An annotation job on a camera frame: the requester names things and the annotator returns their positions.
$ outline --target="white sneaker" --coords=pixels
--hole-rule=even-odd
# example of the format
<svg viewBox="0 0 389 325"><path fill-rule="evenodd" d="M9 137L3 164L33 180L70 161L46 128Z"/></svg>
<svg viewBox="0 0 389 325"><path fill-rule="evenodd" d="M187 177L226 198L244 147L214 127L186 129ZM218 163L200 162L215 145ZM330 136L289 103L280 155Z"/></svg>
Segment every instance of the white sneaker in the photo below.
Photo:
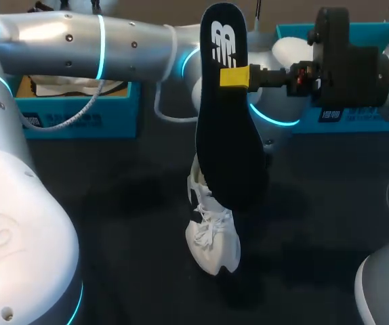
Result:
<svg viewBox="0 0 389 325"><path fill-rule="evenodd" d="M200 168L195 156L187 179L192 217L186 229L187 244L194 260L208 274L216 276L222 267L229 272L240 263L240 239L232 211L212 196L207 186L198 182Z"/></svg>

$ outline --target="blue plastic bin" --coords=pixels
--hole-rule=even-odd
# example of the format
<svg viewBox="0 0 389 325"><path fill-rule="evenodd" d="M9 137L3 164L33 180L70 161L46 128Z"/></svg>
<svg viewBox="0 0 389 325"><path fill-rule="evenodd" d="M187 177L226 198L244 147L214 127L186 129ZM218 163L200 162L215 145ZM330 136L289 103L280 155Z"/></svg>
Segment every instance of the blue plastic bin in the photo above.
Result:
<svg viewBox="0 0 389 325"><path fill-rule="evenodd" d="M22 77L7 77L16 93ZM90 97L40 97L16 98L21 113L31 123L50 127L66 121L80 111ZM140 84L128 83L125 97L101 96L79 121L54 132L24 129L27 139L134 139L138 131Z"/></svg>
<svg viewBox="0 0 389 325"><path fill-rule="evenodd" d="M314 24L277 25L276 39L298 37L306 39ZM380 52L389 44L389 22L350 24L350 42L358 46L377 46ZM307 109L294 133L341 133L389 131L385 122L374 108L346 108L340 121L319 122L320 108Z"/></svg>

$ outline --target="shoelace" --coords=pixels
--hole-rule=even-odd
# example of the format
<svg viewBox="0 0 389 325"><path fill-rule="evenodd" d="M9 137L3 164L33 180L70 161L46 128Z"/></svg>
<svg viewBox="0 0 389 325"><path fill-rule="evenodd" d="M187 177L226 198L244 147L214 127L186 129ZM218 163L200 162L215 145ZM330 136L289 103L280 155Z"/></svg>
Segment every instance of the shoelace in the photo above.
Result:
<svg viewBox="0 0 389 325"><path fill-rule="evenodd" d="M194 237L194 242L205 248L210 247L213 244L214 236L218 232L226 231L230 214L227 210L221 213L206 211L200 204L195 211L202 215L202 222L199 226L199 231Z"/></svg>

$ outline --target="new balance logo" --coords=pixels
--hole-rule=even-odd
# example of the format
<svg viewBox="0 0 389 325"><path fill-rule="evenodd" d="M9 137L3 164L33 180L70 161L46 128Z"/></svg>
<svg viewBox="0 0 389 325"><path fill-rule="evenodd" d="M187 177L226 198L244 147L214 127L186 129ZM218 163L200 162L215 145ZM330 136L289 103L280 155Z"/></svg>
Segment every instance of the new balance logo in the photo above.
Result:
<svg viewBox="0 0 389 325"><path fill-rule="evenodd" d="M217 48L213 49L213 60L228 68L236 68L237 61L230 56L235 53L235 33L231 26L215 21L211 24L211 39Z"/></svg>

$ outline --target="black insole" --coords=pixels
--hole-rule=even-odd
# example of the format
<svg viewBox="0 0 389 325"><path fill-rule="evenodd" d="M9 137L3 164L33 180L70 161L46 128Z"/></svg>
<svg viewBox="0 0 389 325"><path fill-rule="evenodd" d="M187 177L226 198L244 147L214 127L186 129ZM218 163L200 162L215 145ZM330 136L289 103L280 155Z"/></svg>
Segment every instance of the black insole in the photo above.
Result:
<svg viewBox="0 0 389 325"><path fill-rule="evenodd" d="M241 11L217 3L201 21L202 92L196 130L201 171L214 198L244 211L265 195L268 174L247 90L220 87L220 69L248 65L247 29Z"/></svg>

